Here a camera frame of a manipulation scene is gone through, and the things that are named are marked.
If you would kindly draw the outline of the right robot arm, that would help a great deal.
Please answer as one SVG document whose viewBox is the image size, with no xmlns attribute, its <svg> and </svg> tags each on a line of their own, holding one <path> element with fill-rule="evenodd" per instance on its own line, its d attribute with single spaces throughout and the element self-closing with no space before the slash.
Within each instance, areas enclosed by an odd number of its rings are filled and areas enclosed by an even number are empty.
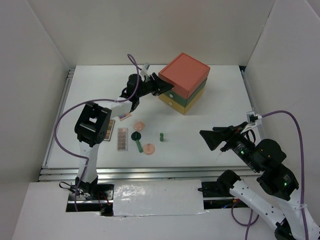
<svg viewBox="0 0 320 240">
<path fill-rule="evenodd" d="M 217 178 L 218 192 L 245 203 L 269 225 L 278 240 L 318 240 L 320 227 L 301 200 L 302 185 L 282 163 L 286 154 L 272 139 L 263 139 L 259 144 L 248 140 L 241 132 L 245 126 L 244 122 L 238 126 L 214 127 L 199 133 L 210 150 L 225 143 L 221 152 L 233 151 L 253 172 L 259 173 L 257 182 L 266 194 L 276 200 L 278 206 L 255 193 L 232 170 L 226 170 Z"/>
</svg>

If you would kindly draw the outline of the light green tube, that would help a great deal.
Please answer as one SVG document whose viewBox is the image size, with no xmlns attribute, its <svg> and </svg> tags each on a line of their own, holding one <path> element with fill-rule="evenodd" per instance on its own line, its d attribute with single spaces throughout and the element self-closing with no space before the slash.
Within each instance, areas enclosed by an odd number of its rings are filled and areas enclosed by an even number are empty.
<svg viewBox="0 0 320 240">
<path fill-rule="evenodd" d="M 138 147 L 139 152 L 142 153 L 144 150 L 143 150 L 143 148 L 142 148 L 141 143 L 140 143 L 139 140 L 136 140 L 136 145 L 137 145 L 137 147 Z"/>
</svg>

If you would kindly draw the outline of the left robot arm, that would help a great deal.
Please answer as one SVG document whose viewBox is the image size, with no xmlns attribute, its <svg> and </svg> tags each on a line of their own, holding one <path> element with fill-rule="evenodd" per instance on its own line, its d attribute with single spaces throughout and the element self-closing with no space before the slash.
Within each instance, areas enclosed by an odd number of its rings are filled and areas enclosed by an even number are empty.
<svg viewBox="0 0 320 240">
<path fill-rule="evenodd" d="M 82 195 L 91 200 L 98 194 L 97 160 L 100 143 L 107 136 L 109 122 L 112 118 L 133 112 L 140 103 L 140 98 L 152 94 L 158 96 L 174 86 L 160 79 L 152 73 L 144 79 L 138 73 L 128 77 L 127 85 L 121 95 L 113 99 L 105 99 L 105 106 L 97 104 L 99 101 L 90 100 L 79 103 L 67 112 L 84 105 L 82 112 L 75 124 L 74 132 L 79 142 L 80 153 L 72 153 L 64 149 L 70 155 L 79 158 L 79 169 L 75 178 L 75 187 L 71 191 L 76 195 Z"/>
</svg>

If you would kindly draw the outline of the dark green lipstick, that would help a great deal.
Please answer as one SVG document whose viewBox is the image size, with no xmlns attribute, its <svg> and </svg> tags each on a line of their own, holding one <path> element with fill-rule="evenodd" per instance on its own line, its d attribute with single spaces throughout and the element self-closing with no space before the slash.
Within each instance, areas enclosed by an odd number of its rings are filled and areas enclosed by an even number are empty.
<svg viewBox="0 0 320 240">
<path fill-rule="evenodd" d="M 159 134 L 159 140 L 160 140 L 161 142 L 164 141 L 164 134 L 163 134 L 162 132 Z"/>
</svg>

